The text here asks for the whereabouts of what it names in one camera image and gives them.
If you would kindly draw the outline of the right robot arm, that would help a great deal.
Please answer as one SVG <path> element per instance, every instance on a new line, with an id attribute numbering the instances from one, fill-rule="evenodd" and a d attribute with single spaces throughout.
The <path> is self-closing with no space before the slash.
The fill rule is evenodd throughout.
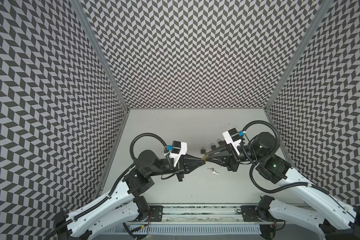
<path id="1" fill-rule="evenodd" d="M 290 163 L 272 154 L 277 138 L 262 132 L 244 142 L 244 132 L 223 134 L 221 146 L 213 147 L 204 156 L 206 162 L 237 171 L 240 164 L 250 164 L 250 180 L 264 193 L 256 206 L 261 221 L 291 222 L 311 230 L 326 240 L 360 240 L 360 206 L 353 207 L 334 198 L 325 189 L 313 184 Z M 273 194 L 289 190 L 311 210 L 285 204 Z"/>

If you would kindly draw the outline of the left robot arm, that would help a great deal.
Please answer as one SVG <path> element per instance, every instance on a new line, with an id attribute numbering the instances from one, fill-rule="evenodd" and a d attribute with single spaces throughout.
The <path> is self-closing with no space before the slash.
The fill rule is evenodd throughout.
<path id="1" fill-rule="evenodd" d="M 151 209 L 142 194 L 153 186 L 153 176 L 174 174 L 182 181 L 185 174 L 206 163 L 188 154 L 176 157 L 174 164 L 174 158 L 159 159 L 153 151 L 143 151 L 111 190 L 75 211 L 58 213 L 53 230 L 45 238 L 92 240 L 112 227 L 145 220 Z"/>

